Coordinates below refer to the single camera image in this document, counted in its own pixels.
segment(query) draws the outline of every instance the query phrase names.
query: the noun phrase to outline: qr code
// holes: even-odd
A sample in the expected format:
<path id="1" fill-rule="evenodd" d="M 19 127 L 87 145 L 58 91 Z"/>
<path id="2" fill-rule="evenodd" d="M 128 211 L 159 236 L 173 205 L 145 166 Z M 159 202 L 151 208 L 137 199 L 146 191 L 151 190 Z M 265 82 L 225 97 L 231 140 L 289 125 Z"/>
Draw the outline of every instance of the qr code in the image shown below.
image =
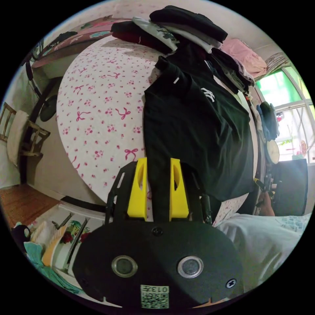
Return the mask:
<path id="1" fill-rule="evenodd" d="M 143 308 L 169 308 L 169 289 L 165 286 L 141 286 L 141 305 Z"/>

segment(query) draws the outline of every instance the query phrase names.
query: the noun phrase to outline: person's arm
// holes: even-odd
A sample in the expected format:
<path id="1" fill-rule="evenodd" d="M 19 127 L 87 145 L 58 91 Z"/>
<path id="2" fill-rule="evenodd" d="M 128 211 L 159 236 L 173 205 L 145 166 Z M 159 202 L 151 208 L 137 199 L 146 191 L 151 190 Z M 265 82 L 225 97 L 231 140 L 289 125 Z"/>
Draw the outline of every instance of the person's arm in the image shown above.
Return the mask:
<path id="1" fill-rule="evenodd" d="M 260 212 L 259 212 L 260 215 L 267 216 L 267 217 L 275 216 L 275 213 L 271 206 L 271 199 L 268 192 L 262 192 L 259 196 L 258 201 L 263 201 L 263 203 L 260 206 Z"/>

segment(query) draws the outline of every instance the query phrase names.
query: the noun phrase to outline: teal cloth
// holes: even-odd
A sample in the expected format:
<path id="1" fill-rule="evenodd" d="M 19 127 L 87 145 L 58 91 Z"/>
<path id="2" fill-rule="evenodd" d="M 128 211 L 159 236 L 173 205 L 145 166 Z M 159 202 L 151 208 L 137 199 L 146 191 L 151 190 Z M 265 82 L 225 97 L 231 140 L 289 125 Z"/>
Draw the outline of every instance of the teal cloth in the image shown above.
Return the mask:
<path id="1" fill-rule="evenodd" d="M 57 273 L 55 273 L 50 267 L 47 267 L 43 264 L 43 247 L 40 244 L 36 244 L 33 242 L 24 242 L 24 247 L 28 254 L 29 260 L 43 276 L 73 294 L 79 294 L 83 292 L 81 289 L 71 285 L 69 282 L 67 282 Z"/>

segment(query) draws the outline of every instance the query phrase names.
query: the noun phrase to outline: clock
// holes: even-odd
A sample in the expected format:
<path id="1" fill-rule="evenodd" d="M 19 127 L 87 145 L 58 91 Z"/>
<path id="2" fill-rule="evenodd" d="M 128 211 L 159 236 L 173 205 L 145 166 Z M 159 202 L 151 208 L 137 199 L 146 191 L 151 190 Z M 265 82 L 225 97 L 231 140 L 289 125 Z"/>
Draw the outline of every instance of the clock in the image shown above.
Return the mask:
<path id="1" fill-rule="evenodd" d="M 280 151 L 275 140 L 266 143 L 266 158 L 272 164 L 277 164 L 280 159 Z"/>

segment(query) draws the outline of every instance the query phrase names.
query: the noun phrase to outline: window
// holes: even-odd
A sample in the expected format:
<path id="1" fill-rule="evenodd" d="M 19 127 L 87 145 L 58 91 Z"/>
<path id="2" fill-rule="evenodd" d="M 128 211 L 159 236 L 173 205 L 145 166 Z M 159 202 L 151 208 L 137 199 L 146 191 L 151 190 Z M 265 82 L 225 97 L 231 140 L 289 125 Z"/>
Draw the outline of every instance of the window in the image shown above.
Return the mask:
<path id="1" fill-rule="evenodd" d="M 304 97 L 306 99 L 310 99 L 311 96 L 308 93 L 308 90 L 302 80 L 302 78 L 299 76 L 299 74 L 292 68 L 292 67 L 285 67 L 285 69 L 289 72 L 290 76 L 294 79 L 300 90 L 302 91 Z"/>
<path id="2" fill-rule="evenodd" d="M 257 82 L 264 99 L 274 107 L 302 100 L 293 83 L 282 71 L 270 74 Z"/>
<path id="3" fill-rule="evenodd" d="M 299 74 L 293 67 L 285 67 L 256 85 L 263 99 L 276 109 L 280 161 L 305 158 L 314 162 L 315 108 Z"/>

